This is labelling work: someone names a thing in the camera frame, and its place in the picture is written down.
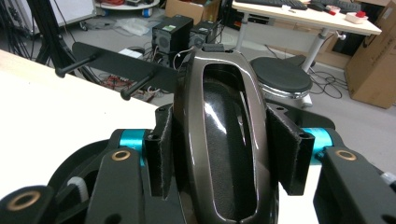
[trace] black cable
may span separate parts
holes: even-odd
[[[333,36],[334,36],[334,34],[331,34],[329,37],[327,37],[327,38],[323,41],[323,43],[320,45],[320,48],[323,47],[323,45],[324,45],[330,38],[332,38]]]
[[[337,77],[335,77],[334,75],[332,75],[330,73],[323,72],[323,71],[318,71],[318,72],[314,71],[313,74],[310,74],[310,75],[316,75],[316,77],[321,78],[321,79],[324,80],[324,82],[319,82],[319,81],[316,81],[311,76],[312,82],[320,88],[320,91],[317,91],[317,92],[311,91],[310,93],[312,93],[312,94],[325,93],[325,94],[327,94],[328,96],[330,96],[330,97],[332,97],[334,99],[341,99],[343,97],[343,93],[340,91],[340,88],[344,89],[344,90],[347,90],[347,83],[344,80],[342,80],[340,78],[337,78]],[[335,91],[337,91],[338,95],[331,95],[329,93],[329,91],[328,91],[328,88],[332,88]]]
[[[64,19],[64,14],[62,13],[61,9],[59,8],[58,3],[56,2],[56,0],[53,0],[53,2],[55,3],[55,6],[58,9],[59,14],[61,15],[62,20],[64,21],[64,30],[66,31],[67,34],[70,34],[70,36],[73,39],[73,42],[76,43],[76,39],[73,37],[73,34],[70,31],[67,31],[67,29],[66,29],[67,22]]]
[[[268,47],[268,45],[264,45],[276,58],[280,59],[279,57],[277,57],[276,53],[270,49],[270,47]]]
[[[24,42],[21,40],[21,30],[25,31],[21,24],[21,19],[17,20],[20,16],[18,11],[12,5],[12,1],[9,1],[9,14],[4,0],[0,1],[0,22],[4,26],[4,31],[7,37],[8,52],[17,54],[23,58],[31,58],[27,48],[24,46]],[[19,27],[14,24],[14,20],[19,23]]]

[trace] white desk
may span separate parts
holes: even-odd
[[[286,21],[297,21],[299,23],[321,27],[322,30],[320,34],[318,34],[315,41],[312,43],[312,46],[308,51],[308,56],[306,57],[306,60],[302,65],[302,68],[303,70],[305,70],[305,72],[309,70],[310,65],[316,58],[318,51],[320,50],[320,47],[325,41],[326,36],[330,30],[339,30],[360,35],[381,34],[381,30],[369,21],[366,21],[363,24],[354,24],[352,22],[346,21],[346,15],[341,13],[337,13],[336,15],[332,16],[329,13],[315,11],[310,8],[308,10],[293,9],[292,11],[286,11],[283,10],[281,7],[258,6],[252,4],[238,3],[235,1],[233,1],[233,8],[244,13],[241,29],[239,30],[238,41],[235,47],[236,50],[241,49],[242,41],[245,37],[246,29],[248,26],[249,14],[263,15],[266,17],[282,19]],[[311,105],[312,102],[308,95],[304,98],[304,106]]]
[[[0,200],[14,190],[47,185],[76,150],[116,129],[152,129],[156,106],[0,50]],[[312,198],[319,166],[304,197],[280,193],[279,224],[318,223]]]

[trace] floor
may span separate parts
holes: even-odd
[[[88,31],[82,31],[77,24],[70,25],[67,27],[67,32],[63,31],[64,40],[69,48],[76,40],[113,51],[120,51],[129,47],[148,49],[151,46],[151,31],[138,36],[131,35],[120,28],[110,29],[109,25],[120,19],[138,18],[147,21],[147,27],[150,28],[163,19],[163,11],[158,8],[153,10],[153,15],[148,19],[143,19],[140,13],[140,11],[110,11],[107,17],[88,20]],[[235,30],[226,27],[221,36],[221,43],[228,49],[233,48],[237,39],[236,35]],[[24,43],[30,51],[32,41],[24,39]],[[39,46],[40,40],[37,39],[34,48],[35,56],[38,53]],[[7,50],[4,35],[0,35],[0,49]],[[258,46],[254,43],[246,43],[241,52],[248,60],[262,55],[274,57],[274,53],[280,58],[289,57],[284,52],[275,50],[272,52],[265,46]],[[381,170],[396,174],[396,163],[394,162],[396,158],[396,106],[383,109],[354,101],[349,97],[343,70],[320,63],[317,63],[313,70],[317,74],[312,75],[312,78],[317,82],[322,83],[323,79],[319,76],[328,77],[329,75],[326,75],[326,73],[333,75],[338,81],[320,94],[317,94],[320,92],[320,88],[315,85],[311,93],[314,105],[306,108],[306,110],[331,119],[347,147],[362,154]],[[164,105],[171,103],[172,100],[172,94],[163,94],[162,97],[155,97],[151,103]],[[279,101],[296,105],[293,101]]]

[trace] cable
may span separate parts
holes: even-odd
[[[276,58],[280,59],[279,57],[277,57],[276,53],[270,49],[270,47],[268,47],[268,45],[264,45]]]
[[[334,99],[341,99],[343,97],[343,93],[340,91],[340,89],[347,90],[347,83],[344,80],[337,78],[334,75],[327,72],[323,72],[323,71],[315,72],[313,69],[310,70],[311,72],[313,72],[313,73],[308,73],[309,75],[311,75],[312,82],[320,88],[320,91],[318,92],[311,91],[310,93],[312,94],[325,93]],[[313,77],[312,75],[315,75],[315,77],[324,80],[324,82],[316,81],[315,77]],[[329,87],[333,88],[336,92],[338,92],[338,95],[330,94],[328,91]]]
[[[174,60],[173,60],[173,67],[176,69],[176,65],[175,65],[175,63],[176,63],[176,57],[181,57],[181,54],[182,54],[182,53],[189,52],[189,51],[191,51],[191,50],[193,50],[193,49],[194,49],[194,46],[192,46],[192,47],[189,48],[189,49],[185,49],[185,50],[182,50],[181,52],[179,52],[179,53],[174,57]]]
[[[71,32],[67,32],[67,29],[66,29],[67,22],[66,22],[66,20],[64,19],[64,14],[62,13],[61,9],[59,8],[58,3],[56,2],[56,0],[53,0],[53,2],[55,3],[55,6],[56,6],[56,8],[58,9],[59,14],[61,15],[62,20],[64,21],[64,31],[66,32],[67,35],[70,34],[70,36],[71,36],[72,39],[73,39],[73,42],[76,43],[76,39],[73,37],[72,33],[71,33]]]

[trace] stool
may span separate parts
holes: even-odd
[[[312,87],[310,76],[293,63],[268,57],[250,61],[264,93],[289,98],[304,98]]]

